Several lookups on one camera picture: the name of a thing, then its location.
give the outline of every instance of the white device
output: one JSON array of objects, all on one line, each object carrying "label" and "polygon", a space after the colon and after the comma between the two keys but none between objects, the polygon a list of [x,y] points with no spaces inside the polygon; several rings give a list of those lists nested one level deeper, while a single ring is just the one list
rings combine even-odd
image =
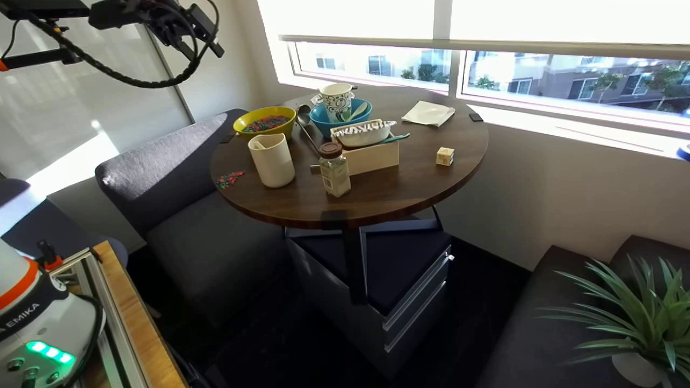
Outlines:
[{"label": "white device", "polygon": [[0,239],[0,385],[58,388],[73,381],[104,330],[97,302]]}]

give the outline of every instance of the dark floor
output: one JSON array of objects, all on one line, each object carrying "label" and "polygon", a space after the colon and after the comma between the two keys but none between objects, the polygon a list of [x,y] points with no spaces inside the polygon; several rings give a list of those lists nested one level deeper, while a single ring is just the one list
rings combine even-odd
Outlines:
[{"label": "dark floor", "polygon": [[287,265],[262,300],[225,330],[194,323],[159,282],[159,268],[137,251],[129,274],[142,298],[163,313],[167,340],[217,388],[233,385],[426,385],[471,388],[519,298],[529,272],[456,239],[444,315],[403,370],[385,378],[316,310]]}]

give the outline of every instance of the window sill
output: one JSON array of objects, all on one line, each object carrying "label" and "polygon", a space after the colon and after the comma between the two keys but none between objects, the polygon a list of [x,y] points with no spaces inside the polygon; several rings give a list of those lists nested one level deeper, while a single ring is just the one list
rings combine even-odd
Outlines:
[{"label": "window sill", "polygon": [[590,118],[545,116],[538,112],[517,112],[510,108],[486,106],[469,101],[469,106],[484,116],[486,123],[522,129],[544,135],[567,138],[599,146],[648,153],[655,156],[682,160],[678,148],[688,143],[688,133],[655,131],[625,124],[598,123]]}]

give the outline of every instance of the box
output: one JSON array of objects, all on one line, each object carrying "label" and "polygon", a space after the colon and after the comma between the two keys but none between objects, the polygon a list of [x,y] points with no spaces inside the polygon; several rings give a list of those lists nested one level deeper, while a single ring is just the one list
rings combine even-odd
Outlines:
[{"label": "box", "polygon": [[365,175],[371,170],[383,170],[402,163],[402,143],[385,142],[362,148],[346,148],[343,150],[350,168],[350,176]]}]

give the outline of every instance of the equipment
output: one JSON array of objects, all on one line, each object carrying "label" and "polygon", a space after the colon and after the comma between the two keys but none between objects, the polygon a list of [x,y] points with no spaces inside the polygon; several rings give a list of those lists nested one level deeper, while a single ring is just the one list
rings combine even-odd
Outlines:
[{"label": "equipment", "polygon": [[[91,9],[85,7],[83,0],[0,0],[0,12],[15,21],[29,19],[46,34],[57,38],[57,42],[61,45],[58,49],[24,56],[7,56],[7,52],[12,49],[10,48],[0,57],[0,71],[52,60],[63,60],[66,64],[87,60],[107,74],[132,85],[174,85],[196,71],[207,49],[212,49],[218,57],[225,54],[225,49],[217,42],[221,14],[213,0],[209,0],[209,3],[217,11],[217,26],[196,3],[183,9],[177,3],[177,0],[101,0],[95,1]],[[142,81],[128,78],[107,66],[104,62],[91,57],[85,49],[66,38],[63,34],[67,31],[67,27],[58,26],[61,16],[89,16],[89,24],[97,30],[122,27],[125,24],[142,24],[153,37],[157,37],[159,42],[173,45],[177,52],[182,52],[191,60],[188,68],[182,71],[177,78],[165,81]]]},{"label": "equipment", "polygon": [[0,385],[72,385],[104,330],[101,305],[2,239],[0,267]]}]

